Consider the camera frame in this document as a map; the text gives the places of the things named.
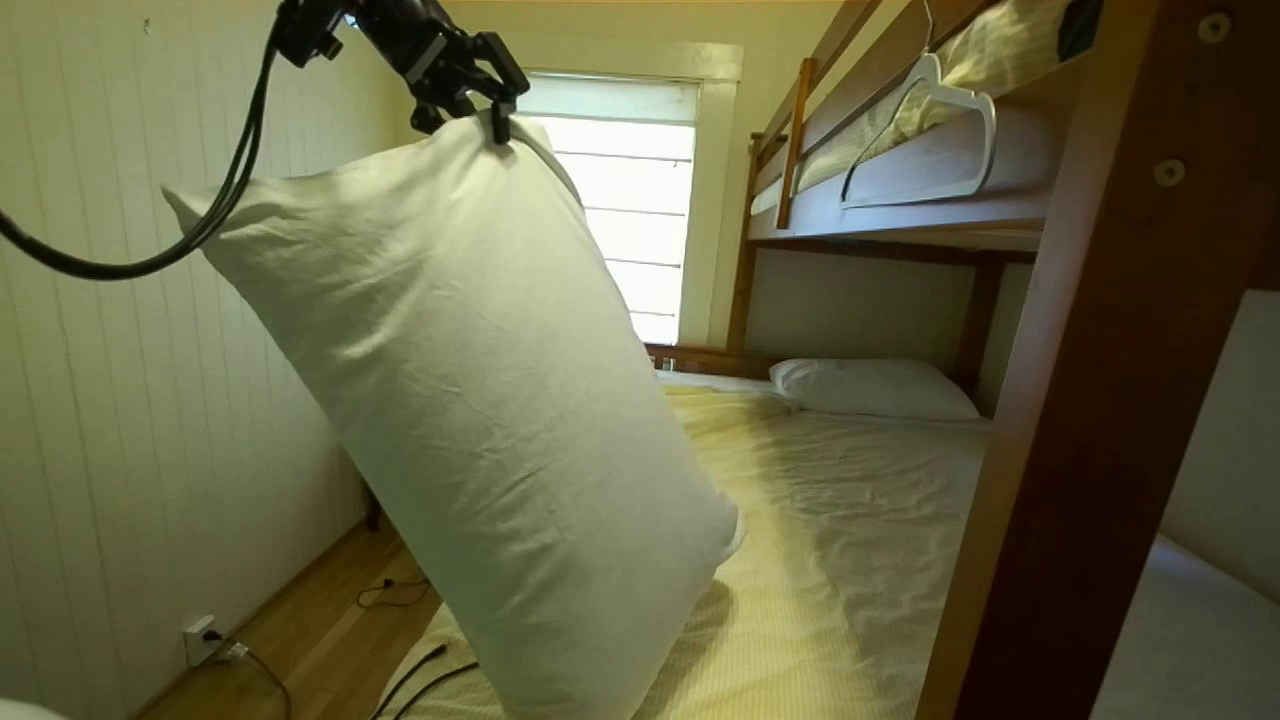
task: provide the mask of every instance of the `robotic arm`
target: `robotic arm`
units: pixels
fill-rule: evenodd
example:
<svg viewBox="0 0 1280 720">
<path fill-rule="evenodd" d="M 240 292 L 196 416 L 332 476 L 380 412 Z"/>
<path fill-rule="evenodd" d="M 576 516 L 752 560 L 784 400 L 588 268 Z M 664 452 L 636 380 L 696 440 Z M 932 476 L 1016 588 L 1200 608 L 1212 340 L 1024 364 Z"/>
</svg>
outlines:
<svg viewBox="0 0 1280 720">
<path fill-rule="evenodd" d="M 416 96 L 416 132 L 436 132 L 444 116 L 472 116 L 468 92 L 480 92 L 492 104 L 492 140 L 508 140 L 508 112 L 528 92 L 520 64 L 500 36 L 468 36 L 436 0 L 284 0 L 276 24 L 280 56 L 296 68 L 312 56 L 332 60 L 344 48 L 336 24 L 348 16 Z"/>
<path fill-rule="evenodd" d="M 380 48 L 380 56 L 404 76 L 408 92 L 416 96 L 412 128 L 436 132 L 448 116 L 472 116 L 472 92 L 488 96 L 488 128 L 496 144 L 512 140 L 508 112 L 516 96 L 528 92 L 528 80 L 500 36 L 476 32 L 468 36 L 456 28 L 436 0 L 280 0 L 276 28 L 264 48 L 264 64 L 252 88 L 252 104 L 244 116 L 244 132 L 228 176 L 200 216 L 200 224 L 168 244 L 164 252 L 132 264 L 100 264 L 68 256 L 36 236 L 28 236 L 12 216 L 0 212 L 0 236 L 28 252 L 36 264 L 80 276 L 80 280 L 136 280 L 152 276 L 196 248 L 204 248 L 224 220 L 236 212 L 252 164 L 264 136 L 268 112 L 268 76 L 276 52 L 304 68 L 312 56 L 336 56 L 344 44 L 336 40 L 336 24 L 356 20 L 364 36 Z"/>
</svg>

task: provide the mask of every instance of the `upper bunk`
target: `upper bunk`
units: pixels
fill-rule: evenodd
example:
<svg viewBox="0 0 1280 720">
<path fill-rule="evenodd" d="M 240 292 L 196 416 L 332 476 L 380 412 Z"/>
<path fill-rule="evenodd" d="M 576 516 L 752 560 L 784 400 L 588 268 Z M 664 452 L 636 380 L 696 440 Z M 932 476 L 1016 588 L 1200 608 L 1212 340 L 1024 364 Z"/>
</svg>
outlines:
<svg viewBox="0 0 1280 720">
<path fill-rule="evenodd" d="M 1096 8 L 844 0 L 752 144 L 744 240 L 1036 252 Z"/>
</svg>

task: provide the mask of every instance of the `bunk bed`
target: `bunk bed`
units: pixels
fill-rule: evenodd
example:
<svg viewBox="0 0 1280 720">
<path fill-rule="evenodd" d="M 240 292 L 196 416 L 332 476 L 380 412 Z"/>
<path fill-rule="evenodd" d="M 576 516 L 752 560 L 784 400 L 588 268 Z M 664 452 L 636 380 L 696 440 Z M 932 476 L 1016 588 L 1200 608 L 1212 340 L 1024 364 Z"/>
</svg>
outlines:
<svg viewBox="0 0 1280 720">
<path fill-rule="evenodd" d="M 1040 12 L 1036 32 L 1024 32 L 1040 40 L 1028 52 L 1036 68 L 1012 84 L 956 88 L 956 52 L 972 44 L 968 32 L 988 32 L 992 12 Z M 1168 716 L 1176 668 L 1152 660 L 1176 640 L 1188 640 L 1180 652 L 1204 652 L 1216 632 L 1196 644 L 1196 632 L 1168 640 L 1164 624 L 1124 628 L 1136 588 L 1140 604 L 1172 608 L 1176 620 L 1240 620 L 1224 628 L 1260 640 L 1248 664 L 1276 668 L 1276 604 L 1160 540 L 1160 512 L 1240 296 L 1280 288 L 1280 84 L 1264 72 L 1280 64 L 1280 8 L 1108 4 L 1088 52 L 1044 52 L 1064 16 L 1064 4 L 1020 0 L 848 0 L 756 136 L 732 348 L 656 348 L 660 368 L 768 368 L 736 360 L 752 304 L 768 300 L 752 292 L 764 252 L 972 268 L 948 368 L 968 392 L 1004 264 L 1032 264 L 1032 288 L 992 420 L 796 408 L 780 396 L 780 372 L 772 384 L 668 376 L 672 408 L 744 508 L 748 540 L 720 568 L 640 716 Z M 912 108 L 912 92 L 928 104 L 960 96 L 936 112 Z M 856 124 L 872 132 L 832 148 Z M 872 476 L 848 468 L 868 456 L 856 444 L 884 432 L 912 440 Z M 812 476 L 796 464 L 840 472 L 816 468 L 816 496 L 780 500 L 780 476 Z M 928 588 L 892 576 L 904 564 L 896 552 L 916 544 L 932 548 L 912 556 L 928 560 L 912 564 Z M 868 576 L 880 600 L 888 592 L 908 612 L 840 608 Z M 768 596 L 780 584 L 836 604 L 796 612 L 804 596 Z M 804 644 L 816 676 L 788 676 L 800 644 L 768 636 L 788 628 L 836 644 Z M 440 648 L 448 684 L 412 680 L 416 656 Z M 500 716 L 484 672 L 452 676 L 468 664 L 468 640 L 440 612 L 396 672 L 408 684 L 388 688 L 388 708 L 396 692 L 432 688 L 404 716 Z M 780 696 L 752 676 L 760 664 L 780 676 Z M 1252 696 L 1240 712 L 1256 708 L 1276 708 L 1276 696 Z"/>
</svg>

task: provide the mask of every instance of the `white pillow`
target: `white pillow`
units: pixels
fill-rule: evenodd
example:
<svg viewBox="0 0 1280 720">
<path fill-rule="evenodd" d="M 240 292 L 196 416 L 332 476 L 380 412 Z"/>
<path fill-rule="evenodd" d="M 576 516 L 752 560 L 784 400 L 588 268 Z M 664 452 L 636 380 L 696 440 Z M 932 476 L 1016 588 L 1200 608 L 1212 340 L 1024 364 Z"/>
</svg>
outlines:
<svg viewBox="0 0 1280 720">
<path fill-rule="evenodd" d="M 980 420 L 964 388 L 920 360 L 780 360 L 768 380 L 784 400 L 816 412 Z"/>
<path fill-rule="evenodd" d="M 172 196 L 184 224 L 208 204 Z M 700 476 L 560 164 L 480 120 L 260 180 L 208 260 L 304 376 L 508 716 L 632 716 L 736 508 Z"/>
</svg>

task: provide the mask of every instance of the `wooden bunk bed frame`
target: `wooden bunk bed frame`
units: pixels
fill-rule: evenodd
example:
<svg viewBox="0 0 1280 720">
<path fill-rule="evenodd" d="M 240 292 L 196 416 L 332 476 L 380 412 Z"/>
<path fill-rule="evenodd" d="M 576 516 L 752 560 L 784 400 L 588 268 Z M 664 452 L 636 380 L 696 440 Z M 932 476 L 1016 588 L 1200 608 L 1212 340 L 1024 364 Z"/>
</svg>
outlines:
<svg viewBox="0 0 1280 720">
<path fill-rule="evenodd" d="M 772 220 L 744 216 L 728 356 L 760 252 L 944 260 L 976 264 L 956 356 L 972 384 L 1000 268 L 1032 260 L 920 716 L 1088 716 L 1236 304 L 1280 288 L 1280 4 L 1112 0 L 1088 60 L 1044 84 L 1052 184 L 820 228 L 800 212 L 800 160 L 912 68 L 928 28 L 940 44 L 988 4 L 932 0 L 932 24 L 908 8 L 808 108 L 872 8 L 844 0 L 752 144 L 748 196 L 784 192 Z M 1036 252 L 968 244 L 1008 232 Z"/>
</svg>

